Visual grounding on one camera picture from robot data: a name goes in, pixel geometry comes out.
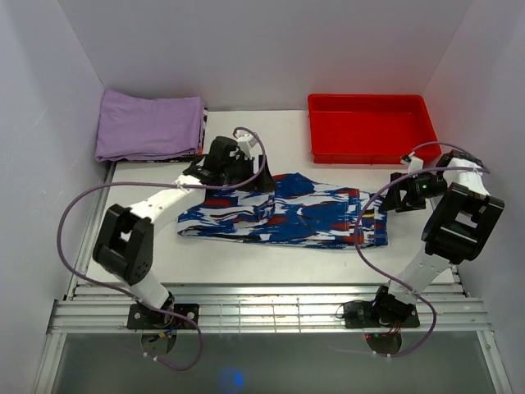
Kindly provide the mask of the blue patterned trousers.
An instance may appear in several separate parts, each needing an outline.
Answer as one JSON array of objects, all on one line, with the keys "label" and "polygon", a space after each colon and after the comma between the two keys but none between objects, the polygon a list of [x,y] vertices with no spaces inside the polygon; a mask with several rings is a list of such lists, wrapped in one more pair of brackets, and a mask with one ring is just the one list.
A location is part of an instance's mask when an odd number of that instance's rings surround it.
[{"label": "blue patterned trousers", "polygon": [[388,244],[387,215],[372,193],[316,182],[299,173],[275,176],[271,193],[208,191],[205,200],[183,212],[183,237],[245,244],[286,245],[327,250]]}]

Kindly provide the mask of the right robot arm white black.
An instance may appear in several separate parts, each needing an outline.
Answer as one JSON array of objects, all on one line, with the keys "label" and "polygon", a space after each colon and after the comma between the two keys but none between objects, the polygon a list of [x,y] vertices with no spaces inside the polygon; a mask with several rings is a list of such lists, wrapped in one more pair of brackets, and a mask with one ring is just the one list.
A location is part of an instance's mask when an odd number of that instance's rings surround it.
[{"label": "right robot arm white black", "polygon": [[439,202],[423,228],[422,248],[396,279],[379,288],[372,301],[370,315],[381,326],[412,318],[417,296],[436,277],[465,260],[473,261],[505,208],[504,201],[484,186],[484,165],[470,153],[452,149],[429,172],[422,171],[422,160],[412,154],[403,160],[409,171],[391,175],[381,212],[424,209],[432,198]]}]

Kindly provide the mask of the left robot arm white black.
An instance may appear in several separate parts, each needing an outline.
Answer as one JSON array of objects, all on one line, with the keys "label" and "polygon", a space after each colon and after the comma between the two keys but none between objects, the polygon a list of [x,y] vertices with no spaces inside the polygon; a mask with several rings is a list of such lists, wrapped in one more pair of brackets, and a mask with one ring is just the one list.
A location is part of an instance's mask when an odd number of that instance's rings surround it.
[{"label": "left robot arm white black", "polygon": [[143,305],[143,315],[154,327],[172,322],[175,304],[152,271],[155,235],[201,204],[208,191],[274,191],[266,155],[253,153],[261,144],[253,132],[239,127],[232,137],[215,138],[208,153],[196,158],[169,187],[128,207],[114,204],[105,212],[93,259]]}]

